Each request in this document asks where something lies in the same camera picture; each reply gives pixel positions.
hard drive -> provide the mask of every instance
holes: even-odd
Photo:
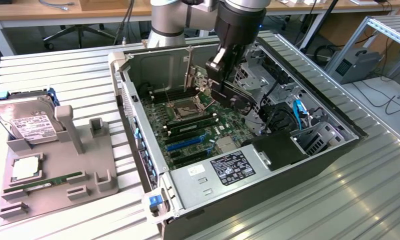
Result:
[[[63,124],[55,118],[55,107],[61,105],[53,88],[18,92],[0,92],[0,123],[11,138],[26,139],[30,144],[58,140]]]

power supply label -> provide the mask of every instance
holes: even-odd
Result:
[[[11,121],[27,141],[57,136],[49,115],[25,117]]]
[[[237,151],[233,154],[213,160],[211,164],[221,182],[226,186],[257,174],[242,151]]]

office chair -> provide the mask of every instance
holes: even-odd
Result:
[[[103,23],[99,24],[99,29],[101,29],[101,30],[97,30],[97,29],[91,28],[91,27],[90,27],[91,25],[94,25],[94,24],[77,24],[77,25],[74,25],[74,26],[71,26],[71,27],[69,27],[69,28],[67,28],[65,25],[62,25],[62,26],[61,26],[61,31],[59,31],[58,33],[55,33],[54,35],[51,35],[51,36],[49,36],[49,37],[46,37],[46,38],[43,39],[45,47],[46,47],[47,49],[53,50],[55,46],[54,46],[54,43],[51,43],[51,41],[53,41],[54,39],[58,39],[59,37],[62,37],[62,36],[65,36],[65,35],[73,33],[73,32],[78,32],[78,34],[79,34],[79,48],[81,48],[81,49],[83,48],[82,38],[83,38],[83,36],[85,36],[85,31],[86,31],[86,32],[90,32],[90,33],[94,33],[94,34],[97,34],[97,35],[101,35],[101,36],[103,36],[103,37],[106,37],[106,38],[110,38],[110,39],[113,39],[113,40],[115,39],[115,36],[114,36],[114,35],[109,34],[109,33],[105,32],[105,31],[102,31],[102,30],[106,29]]]

green circuit board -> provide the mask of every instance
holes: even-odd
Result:
[[[214,99],[202,92],[195,97],[167,101],[165,103],[153,103],[150,99],[142,99],[142,102],[165,159],[170,168],[174,170],[223,154],[234,147],[239,148],[242,143],[254,137],[247,125],[245,124],[243,116],[233,109],[223,107],[219,102],[214,102]],[[193,102],[206,109],[201,112],[191,110],[191,108],[195,108]],[[170,133],[165,129],[165,125],[183,122],[202,116],[210,116],[211,114],[217,114],[218,118],[214,119],[214,125],[190,131],[190,134],[205,136],[205,140],[198,144],[169,151],[167,147],[170,145],[183,143],[187,139],[174,142],[173,144],[167,144],[167,140],[171,137]],[[234,143],[231,143],[231,147],[221,147],[219,143],[223,142],[223,140],[230,139]],[[193,156],[194,154],[205,151],[209,151],[209,154],[203,157],[183,162],[179,161],[185,157]]]

motherboard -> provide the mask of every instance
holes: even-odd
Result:
[[[154,94],[142,103],[173,170],[238,149],[254,137],[243,116],[195,89]]]

